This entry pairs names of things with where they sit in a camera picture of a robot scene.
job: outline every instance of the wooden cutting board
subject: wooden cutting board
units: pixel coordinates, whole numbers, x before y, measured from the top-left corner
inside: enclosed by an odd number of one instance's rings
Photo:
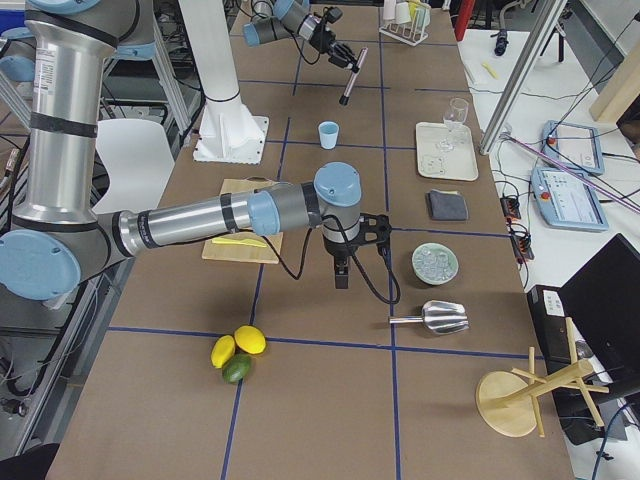
[[[249,192],[256,188],[269,187],[276,182],[271,180],[233,180],[225,179],[220,189],[220,195],[223,193],[240,193]],[[282,248],[282,232],[277,235],[270,235],[269,240],[277,250],[278,254]],[[266,242],[250,232],[240,232],[225,235],[225,240],[252,240],[264,244],[264,247],[256,247],[250,245],[220,245],[214,243],[215,239],[204,242],[202,249],[202,258],[205,260],[226,260],[229,262],[251,262],[251,263],[278,263],[278,257],[269,248]]]

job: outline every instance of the white tray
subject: white tray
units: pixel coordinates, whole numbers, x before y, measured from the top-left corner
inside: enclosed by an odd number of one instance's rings
[[[418,173],[428,178],[473,181],[478,178],[478,165],[471,140],[471,130],[462,125],[453,133],[454,149],[443,152],[436,144],[447,135],[442,123],[416,124]]]

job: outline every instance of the bowl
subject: bowl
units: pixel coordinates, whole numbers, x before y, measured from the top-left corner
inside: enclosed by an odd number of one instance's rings
[[[411,264],[416,276],[429,285],[447,283],[458,273],[455,254],[439,243],[423,243],[413,251]]]

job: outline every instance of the wine glass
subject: wine glass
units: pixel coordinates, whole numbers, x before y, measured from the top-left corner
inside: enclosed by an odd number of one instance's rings
[[[454,149],[452,134],[453,131],[462,126],[467,121],[469,113],[469,102],[464,98],[452,98],[449,107],[442,115],[442,121],[447,127],[447,136],[438,142],[436,146],[443,152],[450,152]]]

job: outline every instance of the black monitor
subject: black monitor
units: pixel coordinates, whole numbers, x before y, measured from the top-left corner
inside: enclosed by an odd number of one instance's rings
[[[558,294],[565,314],[613,379],[612,394],[594,395],[596,402],[616,396],[640,402],[640,253],[617,234]],[[632,409],[640,418],[640,405]]]

